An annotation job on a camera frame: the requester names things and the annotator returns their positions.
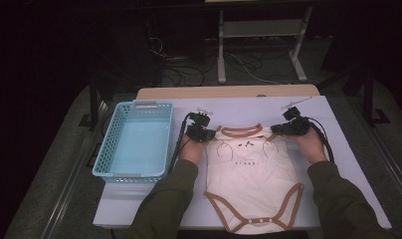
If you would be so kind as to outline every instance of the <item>dark background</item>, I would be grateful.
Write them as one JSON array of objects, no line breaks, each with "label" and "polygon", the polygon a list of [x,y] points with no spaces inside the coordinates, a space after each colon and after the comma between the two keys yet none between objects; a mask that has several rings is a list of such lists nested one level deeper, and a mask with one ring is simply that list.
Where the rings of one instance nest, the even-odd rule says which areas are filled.
[{"label": "dark background", "polygon": [[[202,58],[204,38],[217,33],[214,11],[175,12],[172,17],[75,11],[144,4],[0,0],[0,238],[71,103],[91,79],[105,100],[115,93],[154,87],[161,62],[148,53],[149,34],[164,39],[166,48]],[[245,10],[234,13],[252,16]],[[356,63],[370,66],[402,108],[402,3],[355,1],[316,7],[306,36],[328,35],[334,40],[325,69],[337,73]]]}]

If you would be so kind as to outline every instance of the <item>sleeve cuff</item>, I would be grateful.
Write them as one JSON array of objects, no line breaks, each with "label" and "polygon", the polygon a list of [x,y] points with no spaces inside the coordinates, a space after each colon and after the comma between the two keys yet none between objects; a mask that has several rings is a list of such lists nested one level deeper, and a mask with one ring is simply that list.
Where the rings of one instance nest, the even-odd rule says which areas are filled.
[{"label": "sleeve cuff", "polygon": [[311,165],[307,174],[312,181],[313,187],[328,182],[332,177],[340,177],[337,166],[330,161],[321,161]]},{"label": "sleeve cuff", "polygon": [[179,159],[173,168],[173,174],[195,181],[198,176],[198,166],[189,160]]}]

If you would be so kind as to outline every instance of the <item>person's arm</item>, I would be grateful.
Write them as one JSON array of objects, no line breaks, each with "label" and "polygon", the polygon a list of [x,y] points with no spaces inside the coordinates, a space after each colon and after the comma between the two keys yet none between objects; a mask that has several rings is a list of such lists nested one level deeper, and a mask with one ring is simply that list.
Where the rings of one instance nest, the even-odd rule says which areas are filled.
[{"label": "person's arm", "polygon": [[189,140],[186,135],[182,142],[187,143],[179,153],[173,172],[159,180],[141,202],[124,238],[176,238],[183,214],[192,200],[198,175],[196,163],[201,160],[205,147],[204,143]]},{"label": "person's arm", "polygon": [[327,160],[322,142],[312,128],[306,135],[287,138],[298,143],[311,163],[308,175],[326,239],[394,238],[378,224],[374,210],[359,188],[342,178],[337,166]]}]

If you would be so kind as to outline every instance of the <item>olive green sleeve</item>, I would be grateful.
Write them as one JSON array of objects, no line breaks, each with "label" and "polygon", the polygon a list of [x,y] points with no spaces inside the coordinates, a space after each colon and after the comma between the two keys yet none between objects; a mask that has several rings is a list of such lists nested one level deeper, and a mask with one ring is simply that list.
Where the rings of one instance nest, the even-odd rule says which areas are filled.
[{"label": "olive green sleeve", "polygon": [[197,175],[197,165],[178,160],[173,172],[159,180],[141,202],[124,238],[176,238]]},{"label": "olive green sleeve", "polygon": [[394,238],[378,224],[374,210],[362,192],[340,177],[332,162],[318,162],[308,169],[314,187],[313,200],[326,239]]}]

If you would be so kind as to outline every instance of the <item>metal stand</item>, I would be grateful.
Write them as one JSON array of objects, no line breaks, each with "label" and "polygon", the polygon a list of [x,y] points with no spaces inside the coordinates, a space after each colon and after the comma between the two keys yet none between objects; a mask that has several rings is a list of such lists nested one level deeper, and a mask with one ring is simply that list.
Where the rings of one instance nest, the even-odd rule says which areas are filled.
[{"label": "metal stand", "polygon": [[263,37],[263,36],[298,36],[297,43],[289,50],[289,57],[294,65],[300,82],[307,81],[298,54],[301,49],[312,7],[307,7],[301,20],[273,20],[251,22],[224,22],[223,10],[219,20],[219,57],[217,58],[218,81],[226,84],[226,70],[223,56],[223,39],[231,37]]},{"label": "metal stand", "polygon": [[307,78],[306,78],[305,72],[303,71],[300,59],[298,58],[298,54],[300,53],[301,44],[302,44],[303,37],[304,37],[305,32],[306,32],[306,27],[307,27],[307,23],[309,21],[309,16],[310,16],[311,12],[312,12],[311,7],[306,8],[306,11],[305,11],[305,13],[303,15],[302,22],[301,22],[301,25],[300,25],[300,30],[299,30],[299,33],[298,33],[297,44],[295,45],[293,50],[289,51],[289,56],[291,57],[292,64],[294,65],[295,71],[297,72],[298,79],[302,83],[306,82]]},{"label": "metal stand", "polygon": [[373,87],[374,78],[371,74],[371,69],[368,64],[357,64],[347,68],[338,75],[331,77],[324,82],[318,84],[316,87],[319,91],[327,87],[328,85],[335,83],[336,81],[342,79],[343,77],[349,76],[349,80],[343,87],[343,91],[347,96],[356,96],[359,88],[363,85],[363,117],[368,122],[371,127],[375,127],[376,123],[387,123],[390,122],[384,111],[381,109],[376,109],[378,118],[374,118],[373,108],[372,108],[372,97],[373,97]]}]

